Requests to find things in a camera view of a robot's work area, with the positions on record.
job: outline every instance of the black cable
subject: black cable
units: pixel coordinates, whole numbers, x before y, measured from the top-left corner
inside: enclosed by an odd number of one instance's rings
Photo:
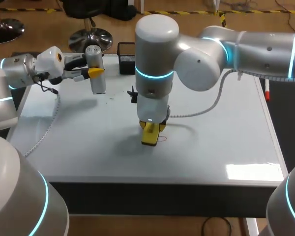
[[[209,218],[207,218],[204,222],[203,222],[203,225],[202,225],[202,227],[201,227],[201,236],[205,236],[205,226],[206,226],[206,223],[210,220],[210,219],[212,219],[213,217],[209,217]],[[230,224],[230,222],[226,219],[226,218],[224,218],[224,217],[217,217],[217,218],[219,218],[219,219],[222,219],[222,220],[224,220],[225,222],[226,222],[226,224],[227,224],[227,226],[228,226],[228,236],[231,236],[232,235],[232,225]]]
[[[288,9],[286,9],[285,6],[283,6],[282,4],[279,4],[279,3],[277,2],[277,0],[275,0],[275,3],[276,3],[278,6],[280,6],[281,8],[283,8],[284,10],[286,10],[286,11],[288,12]],[[295,33],[295,29],[294,29],[294,27],[291,25],[291,13],[288,12],[288,14],[289,14],[289,20],[288,20],[287,24],[291,27],[291,29],[292,29],[292,30],[294,31],[294,33]]]
[[[58,92],[56,89],[54,89],[54,88],[49,88],[49,87],[43,86],[43,81],[42,81],[42,80],[39,80],[39,81],[40,81],[40,83],[38,83],[38,82],[36,82],[35,80],[33,80],[34,84],[39,85],[39,86],[41,87],[41,90],[42,90],[43,92],[50,91],[50,92],[52,92],[52,93],[54,93],[54,94],[56,94],[56,95],[59,93],[59,92]]]

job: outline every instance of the robotic arm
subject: robotic arm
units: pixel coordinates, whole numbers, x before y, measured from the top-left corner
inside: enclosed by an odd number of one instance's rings
[[[206,91],[223,69],[269,80],[295,82],[295,34],[237,32],[211,26],[198,38],[179,34],[175,20],[143,17],[136,26],[138,117],[161,123],[167,117],[174,71],[189,89]]]
[[[56,85],[67,78],[76,82],[92,78],[90,85],[93,94],[105,93],[103,68],[102,52],[95,45],[87,47],[84,54],[76,56],[65,56],[59,48],[51,47],[37,58],[23,54],[0,60],[0,130],[14,126],[18,121],[11,90],[39,84],[58,94],[55,89],[43,86],[42,82],[49,80]]]

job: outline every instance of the small black object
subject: small black object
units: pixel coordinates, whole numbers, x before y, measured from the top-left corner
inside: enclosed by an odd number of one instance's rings
[[[137,103],[138,92],[135,92],[133,86],[131,87],[131,91],[127,91],[127,93],[131,97],[131,103]]]
[[[89,20],[92,27],[96,27],[95,21],[92,19],[92,17],[90,17]]]
[[[134,43],[118,43],[119,72],[121,75],[135,75]]]

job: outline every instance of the white table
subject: white table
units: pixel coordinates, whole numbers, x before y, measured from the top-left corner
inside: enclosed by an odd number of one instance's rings
[[[225,186],[277,186],[288,172],[259,79],[235,73],[224,84],[211,112],[170,119],[156,147],[141,145],[136,105],[127,90],[134,76],[118,74],[118,58],[106,55],[107,93],[93,95],[89,81],[65,80],[59,115],[29,162],[51,182],[157,183]],[[172,114],[209,107],[219,84],[190,91],[174,78]],[[56,96],[28,89],[17,126],[8,140],[21,152],[32,148],[53,117]],[[254,219],[248,223],[255,225]]]

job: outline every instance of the chair base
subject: chair base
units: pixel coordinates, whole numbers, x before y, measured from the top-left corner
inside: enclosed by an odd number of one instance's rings
[[[86,29],[79,30],[71,35],[69,39],[69,48],[74,53],[84,53],[89,45],[98,45],[104,52],[112,44],[112,35],[108,31],[99,28],[92,28],[88,32]]]
[[[0,21],[0,43],[7,43],[20,37],[24,32],[24,25],[16,19]]]

